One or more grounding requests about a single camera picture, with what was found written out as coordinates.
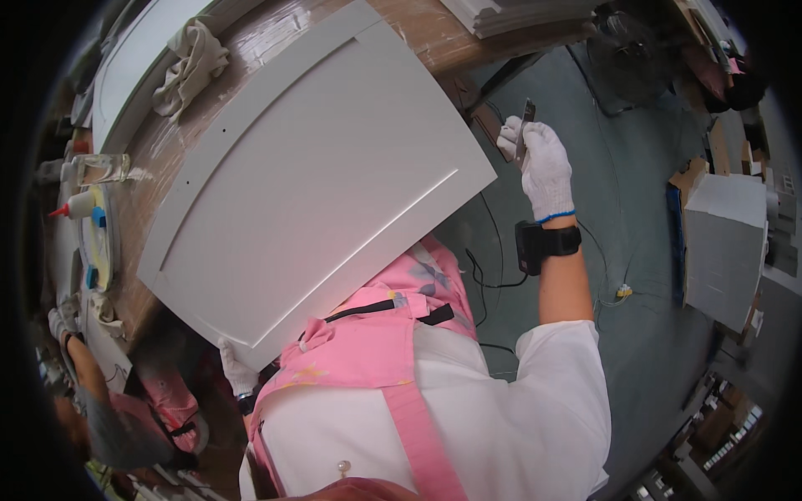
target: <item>wooden workbench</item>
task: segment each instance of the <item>wooden workbench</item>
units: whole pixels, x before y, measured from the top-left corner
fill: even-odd
[[[367,0],[436,77],[461,72],[514,56],[578,42],[594,28],[587,21],[555,22],[479,40],[439,0]],[[209,124],[254,73],[292,41],[350,0],[267,0],[219,38],[231,52],[222,75],[198,95],[179,123],[150,115],[128,146],[131,175],[115,184],[119,211],[121,266],[110,291],[124,323],[128,349],[133,347],[161,303],[136,277],[140,255],[156,210],[187,153]]]

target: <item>white cotton glove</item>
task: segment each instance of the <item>white cotton glove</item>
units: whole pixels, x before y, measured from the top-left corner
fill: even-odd
[[[513,157],[519,130],[520,118],[511,116],[496,140],[496,145]],[[544,223],[553,217],[573,214],[571,164],[557,133],[545,123],[527,123],[524,144],[526,156],[520,183],[532,202],[535,221]]]
[[[51,309],[47,314],[47,325],[50,327],[51,335],[59,344],[61,344],[61,335],[65,330],[72,333],[75,332],[75,329],[67,327],[67,323],[56,308]]]
[[[231,348],[231,343],[225,339],[220,339],[217,342],[217,348],[220,348],[220,359],[223,362],[223,374],[229,380],[231,389],[234,396],[249,394],[253,388],[259,384],[259,373],[255,372],[248,367],[242,365],[234,358],[234,350]]]

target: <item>gloved hand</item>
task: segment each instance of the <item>gloved hand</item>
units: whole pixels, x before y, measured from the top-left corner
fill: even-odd
[[[234,350],[231,343],[225,339],[217,342],[220,348],[220,359],[223,361],[223,374],[229,380],[234,396],[249,394],[259,384],[259,373],[243,366],[234,359]]]
[[[520,130],[520,118],[511,116],[501,128],[496,144],[515,156],[515,142]],[[521,166],[520,183],[532,202],[537,223],[553,217],[574,213],[571,198],[571,164],[554,130],[541,122],[524,126],[526,156]]]
[[[47,314],[47,326],[50,327],[51,336],[53,336],[60,345],[61,337],[65,330],[71,333],[75,332],[75,329],[69,329],[67,327],[64,317],[61,316],[61,313],[59,313],[56,308],[51,309]]]

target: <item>white rag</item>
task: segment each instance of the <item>white rag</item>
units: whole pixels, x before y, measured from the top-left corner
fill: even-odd
[[[114,306],[103,294],[89,296],[89,308],[100,328],[111,337],[123,337],[123,321],[114,319]]]
[[[167,46],[181,60],[167,69],[164,85],[153,92],[153,109],[175,123],[192,99],[228,66],[229,50],[196,18],[170,38]]]

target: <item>blue sponge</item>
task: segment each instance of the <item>blue sponge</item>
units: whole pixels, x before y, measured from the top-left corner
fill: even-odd
[[[95,287],[95,283],[98,281],[98,269],[92,265],[89,265],[87,268],[87,289],[92,289]]]
[[[100,207],[92,208],[92,222],[98,228],[106,228],[106,213]]]

